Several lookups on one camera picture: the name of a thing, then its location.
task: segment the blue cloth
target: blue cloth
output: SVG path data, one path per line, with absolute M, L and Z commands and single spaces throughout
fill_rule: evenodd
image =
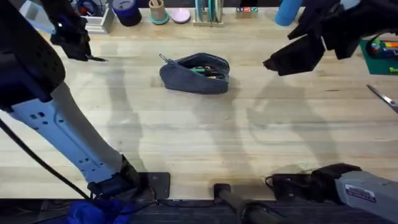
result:
M 135 209 L 134 204 L 121 200 L 95 200 L 95 202 L 102 210 L 87 201 L 73 202 L 67 216 L 68 224 L 125 224 L 131 215 L 118 215 L 118 213 Z

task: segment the marker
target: marker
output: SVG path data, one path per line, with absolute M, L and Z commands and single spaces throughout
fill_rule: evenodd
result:
M 390 72 L 391 73 L 398 73 L 398 68 L 390 67 Z

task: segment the scissors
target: scissors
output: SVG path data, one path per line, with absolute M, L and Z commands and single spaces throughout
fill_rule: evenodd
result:
M 382 99 L 385 103 L 387 103 L 391 109 L 393 109 L 397 114 L 398 114 L 398 105 L 397 103 L 390 99 L 388 96 L 382 94 L 379 92 L 379 90 L 375 89 L 373 86 L 371 85 L 366 85 L 374 94 L 376 94 L 378 97 L 380 97 L 380 99 Z

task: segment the zipper pull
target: zipper pull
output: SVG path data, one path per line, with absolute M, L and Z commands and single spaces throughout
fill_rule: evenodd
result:
M 174 63 L 174 61 L 173 60 L 171 60 L 171 59 L 167 59 L 166 57 L 164 57 L 164 55 L 162 55 L 162 54 L 159 54 L 159 57 L 161 58 L 161 59 L 163 59 L 166 63 Z

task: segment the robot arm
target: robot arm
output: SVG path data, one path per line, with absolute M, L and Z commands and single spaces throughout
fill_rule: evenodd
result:
M 310 72 L 325 50 L 334 50 L 341 60 L 350 58 L 364 37 L 398 35 L 397 20 L 398 0 L 313 0 L 288 35 L 299 39 L 272 54 L 264 66 L 280 76 Z
M 76 16 L 67 0 L 42 3 L 50 20 L 58 24 L 51 41 L 70 58 L 90 59 L 85 19 Z M 151 173 L 139 174 L 98 134 L 73 100 L 57 53 L 8 1 L 0 7 L 0 30 L 0 109 L 37 131 L 68 158 L 97 197 L 147 190 Z M 169 187 L 170 174 L 154 175 Z M 162 189 L 158 198 L 168 196 L 169 190 Z
M 398 223 L 398 182 L 376 177 L 356 166 L 335 164 L 311 174 L 274 174 L 267 183 L 277 200 L 300 197 L 332 201 Z

